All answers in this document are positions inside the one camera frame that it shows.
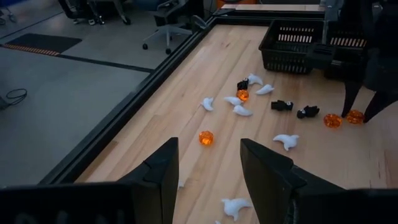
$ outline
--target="wooden table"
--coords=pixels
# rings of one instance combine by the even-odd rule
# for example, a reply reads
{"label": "wooden table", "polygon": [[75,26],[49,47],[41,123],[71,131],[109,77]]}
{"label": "wooden table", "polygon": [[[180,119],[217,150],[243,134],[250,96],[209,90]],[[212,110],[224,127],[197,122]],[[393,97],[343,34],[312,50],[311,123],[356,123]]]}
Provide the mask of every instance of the wooden table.
{"label": "wooden table", "polygon": [[[249,198],[239,158],[239,140],[250,138],[291,157],[303,169],[347,189],[398,187],[398,105],[394,104],[368,124],[344,121],[327,128],[323,117],[340,114],[344,86],[320,72],[291,75],[267,71],[258,50],[267,27],[217,25],[180,64],[165,83],[134,115],[77,182],[118,180],[172,136],[179,137],[180,180],[174,223],[235,223],[223,212],[222,198]],[[275,87],[257,96],[259,85],[249,87],[244,106],[254,112],[241,117],[223,100],[234,96],[236,83],[250,73]],[[373,93],[362,89],[353,108],[364,111]],[[214,97],[214,111],[200,105]],[[294,102],[292,112],[271,110],[271,101]],[[306,105],[321,108],[316,118],[297,119]],[[215,135],[210,148],[198,134]],[[298,134],[297,147],[286,152],[272,138]],[[236,223],[258,223],[253,208],[243,209]]]}

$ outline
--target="black cable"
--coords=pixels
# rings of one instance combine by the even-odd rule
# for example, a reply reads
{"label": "black cable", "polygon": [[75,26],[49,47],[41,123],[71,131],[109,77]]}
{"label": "black cable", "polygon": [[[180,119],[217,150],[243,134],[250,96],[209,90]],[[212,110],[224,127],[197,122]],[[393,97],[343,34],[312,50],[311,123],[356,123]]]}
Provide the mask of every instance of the black cable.
{"label": "black cable", "polygon": [[[14,95],[14,96],[13,96],[14,93],[17,93],[17,92],[19,92],[19,91],[22,91],[23,94]],[[17,105],[18,103],[22,102],[22,100],[24,100],[24,99],[26,98],[26,96],[27,96],[27,90],[24,89],[24,88],[19,88],[19,89],[15,89],[15,90],[9,91],[9,92],[6,94],[6,98],[9,99],[9,100],[14,100],[14,99],[15,99],[15,100],[14,100],[13,102],[11,102],[11,103],[8,103],[8,106],[15,106],[15,105]]]}

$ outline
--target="black floor mat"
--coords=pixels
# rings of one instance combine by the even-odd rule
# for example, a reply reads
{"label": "black floor mat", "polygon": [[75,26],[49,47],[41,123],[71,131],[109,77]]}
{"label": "black floor mat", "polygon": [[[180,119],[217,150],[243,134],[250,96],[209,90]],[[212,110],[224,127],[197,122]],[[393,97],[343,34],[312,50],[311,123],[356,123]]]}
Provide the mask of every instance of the black floor mat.
{"label": "black floor mat", "polygon": [[81,41],[81,39],[71,37],[25,34],[4,44],[3,47],[38,54],[58,55],[80,43]]}

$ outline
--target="orange plastic ball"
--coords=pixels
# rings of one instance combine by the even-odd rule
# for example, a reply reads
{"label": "orange plastic ball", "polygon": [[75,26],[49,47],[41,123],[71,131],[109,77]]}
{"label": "orange plastic ball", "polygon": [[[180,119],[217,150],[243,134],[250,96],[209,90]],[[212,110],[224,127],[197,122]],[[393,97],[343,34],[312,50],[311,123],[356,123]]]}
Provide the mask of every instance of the orange plastic ball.
{"label": "orange plastic ball", "polygon": [[335,114],[327,114],[323,118],[323,122],[329,128],[338,128],[343,123],[343,119]]}
{"label": "orange plastic ball", "polygon": [[350,110],[346,118],[351,124],[362,124],[365,119],[365,115],[358,110]]}
{"label": "orange plastic ball", "polygon": [[199,134],[199,141],[204,146],[210,146],[214,141],[214,135],[209,131],[202,131]]}
{"label": "orange plastic ball", "polygon": [[249,99],[249,92],[247,90],[238,90],[236,96],[241,99],[241,101],[246,102]]}

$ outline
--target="black plastic basket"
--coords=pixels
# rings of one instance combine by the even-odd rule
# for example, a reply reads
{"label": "black plastic basket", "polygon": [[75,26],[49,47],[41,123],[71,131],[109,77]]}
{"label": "black plastic basket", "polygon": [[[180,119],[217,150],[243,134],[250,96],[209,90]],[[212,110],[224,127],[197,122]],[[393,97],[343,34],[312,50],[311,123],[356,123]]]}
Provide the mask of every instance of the black plastic basket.
{"label": "black plastic basket", "polygon": [[326,43],[337,46],[334,60],[342,64],[331,64],[325,70],[325,77],[341,81],[357,79],[361,52],[366,46],[362,27],[357,24],[329,22]]}
{"label": "black plastic basket", "polygon": [[264,68],[277,72],[308,74],[305,56],[313,42],[322,40],[323,21],[274,20],[261,42]]}

